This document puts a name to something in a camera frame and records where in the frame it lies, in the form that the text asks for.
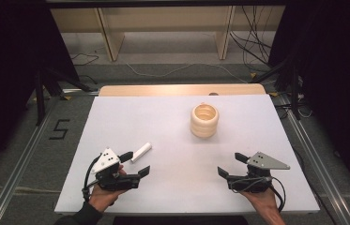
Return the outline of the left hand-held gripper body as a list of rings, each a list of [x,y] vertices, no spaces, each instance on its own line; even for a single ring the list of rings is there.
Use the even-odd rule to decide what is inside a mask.
[[[138,174],[122,174],[119,157],[111,148],[106,148],[93,165],[93,173],[99,186],[104,190],[117,191],[137,188],[140,183]]]

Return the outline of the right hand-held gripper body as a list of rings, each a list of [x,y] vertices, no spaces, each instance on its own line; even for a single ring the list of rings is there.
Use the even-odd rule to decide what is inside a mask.
[[[228,188],[234,192],[265,192],[271,185],[271,170],[289,170],[290,166],[262,152],[255,153],[244,163],[247,165],[245,176],[228,175],[225,179]]]

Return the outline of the white cylinder stick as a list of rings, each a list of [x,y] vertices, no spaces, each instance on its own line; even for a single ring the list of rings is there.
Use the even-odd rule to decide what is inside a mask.
[[[131,161],[136,162],[151,148],[152,148],[152,144],[150,142],[145,143],[142,147],[140,147],[136,152],[133,153],[133,158],[131,159]]]

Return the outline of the beige ribbed cup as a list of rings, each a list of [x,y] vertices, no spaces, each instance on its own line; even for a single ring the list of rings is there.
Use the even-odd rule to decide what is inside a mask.
[[[212,105],[201,103],[190,113],[190,131],[199,138],[209,138],[217,131],[219,111]]]

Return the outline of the person's right hand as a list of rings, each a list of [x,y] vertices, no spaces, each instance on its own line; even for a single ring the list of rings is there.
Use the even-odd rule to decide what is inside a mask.
[[[278,212],[275,194],[270,188],[259,193],[242,191],[241,195],[251,203],[260,216],[268,216]]]

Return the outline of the person's left hand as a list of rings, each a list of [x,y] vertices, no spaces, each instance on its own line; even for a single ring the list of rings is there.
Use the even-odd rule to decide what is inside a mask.
[[[100,213],[104,213],[123,193],[125,190],[109,191],[102,189],[99,185],[94,185],[88,203]]]

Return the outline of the light wooden table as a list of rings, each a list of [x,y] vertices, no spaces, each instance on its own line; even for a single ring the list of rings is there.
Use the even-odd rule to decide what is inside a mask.
[[[106,85],[100,97],[264,95],[259,83]]]

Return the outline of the black metal stand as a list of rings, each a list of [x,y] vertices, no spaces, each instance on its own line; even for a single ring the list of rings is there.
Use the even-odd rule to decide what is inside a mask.
[[[287,88],[291,90],[291,111],[297,120],[300,119],[298,112],[298,70],[293,59],[287,57],[277,66],[271,68],[263,75],[253,78],[251,83],[260,83],[269,77],[277,74],[274,87],[277,91],[285,91]]]

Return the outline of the black tripod stand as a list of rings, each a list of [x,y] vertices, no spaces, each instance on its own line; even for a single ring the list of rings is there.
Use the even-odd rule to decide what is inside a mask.
[[[35,93],[38,106],[37,126],[39,126],[43,122],[44,117],[46,115],[44,90],[47,90],[52,97],[59,97],[64,93],[63,88],[58,83],[59,81],[69,83],[75,87],[78,87],[86,93],[92,93],[97,91],[97,88],[92,88],[88,85],[85,85],[79,80],[70,78],[69,76],[59,72],[58,70],[52,67],[42,67],[38,69],[34,77]]]

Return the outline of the light wooden shelf unit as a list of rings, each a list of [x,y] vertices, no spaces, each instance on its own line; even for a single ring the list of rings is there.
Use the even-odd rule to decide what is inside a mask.
[[[229,7],[97,7],[54,9],[62,33],[100,33],[108,59],[118,57],[128,32],[202,32],[215,34],[220,60],[226,58],[232,31],[245,31],[252,23],[258,31],[278,29],[284,6]]]

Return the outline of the dark curtain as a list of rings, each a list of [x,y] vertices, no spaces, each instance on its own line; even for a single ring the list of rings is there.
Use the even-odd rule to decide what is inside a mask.
[[[44,68],[79,79],[46,0],[0,0],[0,150],[35,89],[35,76],[49,91],[57,89]]]
[[[350,0],[285,0],[269,63],[303,39],[302,90],[350,172]]]

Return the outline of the black metal bar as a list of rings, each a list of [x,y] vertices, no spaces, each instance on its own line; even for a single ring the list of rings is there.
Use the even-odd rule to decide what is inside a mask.
[[[45,0],[51,8],[285,6],[291,0]]]

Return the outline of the aluminium floor rail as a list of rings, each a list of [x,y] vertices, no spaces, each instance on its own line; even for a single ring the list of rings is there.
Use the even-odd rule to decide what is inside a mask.
[[[303,150],[309,159],[312,168],[325,191],[331,207],[336,213],[341,225],[350,225],[350,207],[347,205],[345,198],[342,196],[338,186],[331,177],[329,170],[325,165],[325,161],[319,157],[319,154],[312,143],[312,139],[304,128],[302,121],[297,120],[297,116],[290,112],[288,119],[296,133]]]
[[[0,152],[0,220],[37,149],[58,101],[58,97],[45,101],[46,112],[39,122],[31,118],[36,107],[30,105],[31,110],[26,111],[21,123],[9,137],[7,147]]]

